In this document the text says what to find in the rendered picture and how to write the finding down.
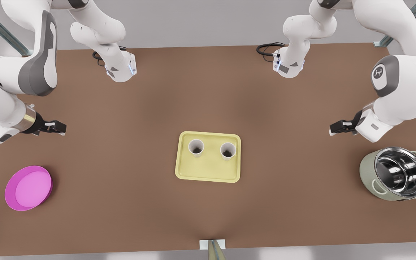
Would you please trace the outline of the pink round bowl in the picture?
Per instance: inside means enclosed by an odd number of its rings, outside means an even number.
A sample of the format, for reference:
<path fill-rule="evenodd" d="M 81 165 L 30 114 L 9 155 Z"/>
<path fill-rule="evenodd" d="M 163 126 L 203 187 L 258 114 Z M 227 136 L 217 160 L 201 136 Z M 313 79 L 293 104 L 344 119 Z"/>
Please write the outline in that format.
<path fill-rule="evenodd" d="M 27 211 L 44 203 L 53 189 L 53 179 L 41 166 L 28 166 L 18 170 L 7 182 L 4 198 L 16 211 Z"/>

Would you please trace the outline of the white IKEA cup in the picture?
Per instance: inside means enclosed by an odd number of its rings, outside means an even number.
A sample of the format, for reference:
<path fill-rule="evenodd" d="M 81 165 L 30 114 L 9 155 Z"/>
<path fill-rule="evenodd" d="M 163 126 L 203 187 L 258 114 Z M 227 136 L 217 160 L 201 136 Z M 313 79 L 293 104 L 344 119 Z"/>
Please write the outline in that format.
<path fill-rule="evenodd" d="M 220 148 L 220 152 L 223 160 L 229 161 L 236 155 L 237 148 L 233 143 L 223 143 Z"/>
<path fill-rule="evenodd" d="M 200 139 L 193 139 L 188 144 L 190 153 L 195 157 L 200 157 L 204 150 L 204 143 Z"/>

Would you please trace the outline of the silver frame post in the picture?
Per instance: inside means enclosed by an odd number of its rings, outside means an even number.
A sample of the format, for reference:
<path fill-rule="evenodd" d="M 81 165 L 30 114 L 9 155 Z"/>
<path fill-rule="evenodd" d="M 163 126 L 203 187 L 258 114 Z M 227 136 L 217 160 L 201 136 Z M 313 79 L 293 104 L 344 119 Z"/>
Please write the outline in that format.
<path fill-rule="evenodd" d="M 404 0 L 375 0 L 375 18 L 371 30 L 384 34 L 375 47 L 387 47 L 397 41 L 406 55 L 416 56 L 416 0 L 408 7 Z"/>
<path fill-rule="evenodd" d="M 13 49 L 15 49 L 22 57 L 27 57 L 33 54 L 33 50 L 29 50 L 26 46 L 19 41 L 15 35 L 13 35 L 2 23 L 0 22 L 0 36 L 4 39 Z"/>
<path fill-rule="evenodd" d="M 226 260 L 226 240 L 200 240 L 199 249 L 207 250 L 208 260 Z"/>

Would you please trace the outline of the yellow rectangular tray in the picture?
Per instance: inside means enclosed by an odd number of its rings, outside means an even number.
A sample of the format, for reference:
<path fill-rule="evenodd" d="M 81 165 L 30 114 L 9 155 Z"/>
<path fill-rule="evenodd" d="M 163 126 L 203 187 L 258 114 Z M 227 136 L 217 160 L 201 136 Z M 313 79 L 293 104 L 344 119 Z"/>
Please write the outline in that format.
<path fill-rule="evenodd" d="M 188 144 L 193 139 L 204 143 L 200 157 L 193 156 Z M 236 155 L 229 161 L 222 158 L 223 143 L 233 143 Z M 235 134 L 184 131 L 179 136 L 175 162 L 175 175 L 179 179 L 236 183 L 241 177 L 241 138 Z"/>

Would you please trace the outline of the green pot with steel interior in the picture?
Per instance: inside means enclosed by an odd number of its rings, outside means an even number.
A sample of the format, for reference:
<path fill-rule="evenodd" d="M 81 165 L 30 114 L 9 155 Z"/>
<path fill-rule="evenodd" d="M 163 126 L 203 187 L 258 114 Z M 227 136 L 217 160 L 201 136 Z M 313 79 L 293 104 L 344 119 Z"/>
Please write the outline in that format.
<path fill-rule="evenodd" d="M 366 155 L 360 179 L 371 194 L 386 201 L 416 199 L 416 151 L 386 147 Z"/>

